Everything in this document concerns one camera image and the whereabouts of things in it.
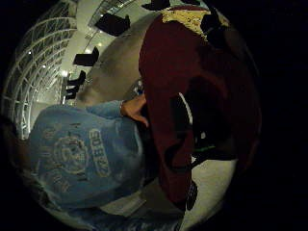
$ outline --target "black strap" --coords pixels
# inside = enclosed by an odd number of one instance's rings
[[[186,166],[174,166],[172,160],[178,150],[184,145],[187,133],[184,134],[178,143],[169,147],[165,153],[165,162],[167,167],[175,173],[187,173],[191,171],[194,167],[202,164],[206,160],[218,160],[218,161],[231,161],[236,159],[234,154],[229,154],[224,151],[217,150],[216,148],[204,151],[204,152],[194,152],[192,155],[195,157],[195,161]]]

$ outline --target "ceiling light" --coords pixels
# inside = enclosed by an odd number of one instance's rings
[[[63,77],[67,77],[68,72],[67,72],[66,70],[63,70],[63,71],[61,71],[61,75],[62,75]]]
[[[91,50],[87,48],[85,52],[86,52],[87,54],[90,54],[90,53],[91,53]]]

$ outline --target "hand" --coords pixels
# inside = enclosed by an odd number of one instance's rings
[[[144,93],[141,95],[136,96],[132,100],[129,100],[125,103],[123,103],[123,111],[126,116],[131,117],[132,119],[136,121],[140,121],[144,123],[146,127],[149,126],[149,123],[146,119],[146,117],[141,115],[141,108],[146,103],[145,95]]]

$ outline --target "dark background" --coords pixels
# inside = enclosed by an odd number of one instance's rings
[[[1,80],[22,36],[56,2],[1,1]],[[308,230],[308,2],[212,3],[242,33],[260,69],[256,86],[263,129],[252,167],[233,182],[224,209],[197,229]],[[9,192],[10,185],[2,185],[0,191]],[[23,193],[1,197],[10,204],[1,205],[1,230],[69,230]]]

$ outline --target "metal frame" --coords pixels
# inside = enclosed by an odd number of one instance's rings
[[[34,101],[42,88],[59,76],[65,49],[77,30],[75,15],[68,15],[71,5],[75,7],[76,2],[60,1],[41,16],[13,54],[2,92],[1,113],[16,124],[21,139],[29,136]]]

